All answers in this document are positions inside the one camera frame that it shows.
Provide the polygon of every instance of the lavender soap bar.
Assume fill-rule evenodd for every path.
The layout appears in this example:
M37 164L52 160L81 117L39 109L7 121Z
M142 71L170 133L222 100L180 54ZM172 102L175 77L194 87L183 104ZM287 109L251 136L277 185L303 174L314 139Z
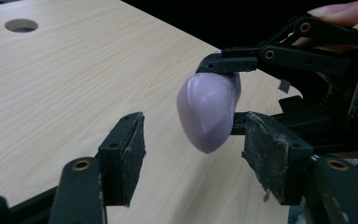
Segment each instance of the lavender soap bar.
M227 141L240 96L239 73L197 73L186 80L176 106L186 137L195 148L211 153Z

